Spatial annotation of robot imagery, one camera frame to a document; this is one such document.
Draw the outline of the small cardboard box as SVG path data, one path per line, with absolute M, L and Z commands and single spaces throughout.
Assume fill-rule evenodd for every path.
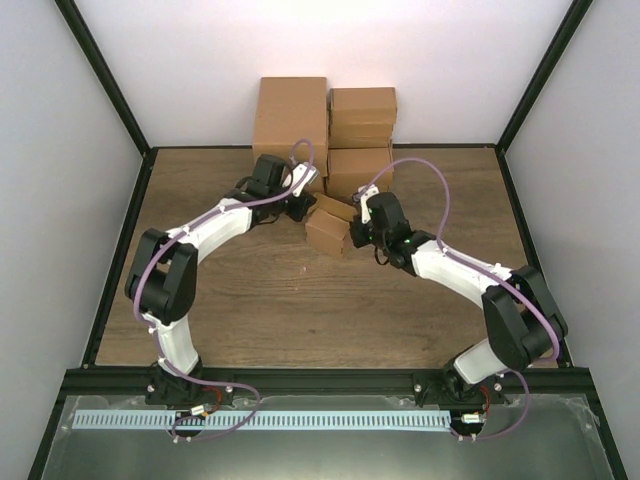
M 334 124 L 394 124 L 397 98 L 394 87 L 334 88 L 330 93 Z
M 334 182 L 328 179 L 325 186 L 325 194 L 336 200 L 349 203 L 352 201 L 353 196 L 359 192 L 359 189 L 366 186 L 366 183 L 347 184 Z
M 392 140 L 394 123 L 340 123 L 329 125 L 331 149 L 386 148 Z
M 368 183 L 389 166 L 391 150 L 385 148 L 331 149 L 328 155 L 328 186 Z

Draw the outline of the top small cardboard box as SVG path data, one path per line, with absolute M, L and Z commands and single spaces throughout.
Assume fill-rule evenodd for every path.
M 330 93 L 334 124 L 394 124 L 397 98 L 394 87 L 334 88 Z

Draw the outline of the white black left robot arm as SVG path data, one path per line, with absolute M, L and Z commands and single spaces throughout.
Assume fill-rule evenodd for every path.
M 273 155 L 258 158 L 210 210 L 186 224 L 144 232 L 135 253 L 125 295 L 157 351 L 161 384 L 181 403 L 196 402 L 204 388 L 219 387 L 201 376 L 202 361 L 189 327 L 199 264 L 229 240 L 287 215 L 299 222 L 315 203 L 305 187 L 318 176 L 311 161 L 296 163 Z

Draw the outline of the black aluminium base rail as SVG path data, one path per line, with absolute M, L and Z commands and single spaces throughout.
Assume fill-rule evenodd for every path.
M 489 393 L 494 402 L 507 394 L 523 391 L 513 374 L 491 376 L 474 387 L 455 387 L 439 369 L 260 369 L 204 368 L 201 379 L 218 382 L 216 388 L 192 384 L 149 369 L 145 400 L 149 405 L 187 407 L 220 400 L 228 405 L 253 394 L 240 389 L 247 384 L 257 389 L 262 398 L 287 395 L 383 395 L 408 396 L 419 405 L 462 406 L 478 404 Z

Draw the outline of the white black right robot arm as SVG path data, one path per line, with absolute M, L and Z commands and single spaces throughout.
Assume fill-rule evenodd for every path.
M 354 198 L 360 206 L 350 226 L 355 247 L 373 246 L 378 264 L 438 283 L 483 313 L 486 339 L 443 369 L 451 400 L 468 402 L 487 378 L 506 370 L 523 372 L 544 354 L 559 353 L 568 325 L 538 270 L 482 262 L 412 229 L 397 197 L 376 186 L 360 187 Z

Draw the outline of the top large cardboard box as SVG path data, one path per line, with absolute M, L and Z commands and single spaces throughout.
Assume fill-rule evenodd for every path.
M 294 144 L 307 139 L 314 149 L 314 165 L 326 170 L 328 150 L 327 79 L 324 77 L 263 77 L 254 120 L 252 153 L 286 159 L 309 158 L 309 147 Z

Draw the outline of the bottom small cardboard box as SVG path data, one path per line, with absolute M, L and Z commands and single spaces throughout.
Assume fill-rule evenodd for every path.
M 366 183 L 347 184 L 334 182 L 328 179 L 325 186 L 325 194 L 336 200 L 349 203 L 352 201 L 353 196 L 359 192 L 359 189 L 366 186 Z

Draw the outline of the upper small cardboard box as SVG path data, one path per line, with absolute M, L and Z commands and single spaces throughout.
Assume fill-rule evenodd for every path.
M 394 123 L 340 123 L 329 125 L 331 149 L 386 148 L 392 140 Z

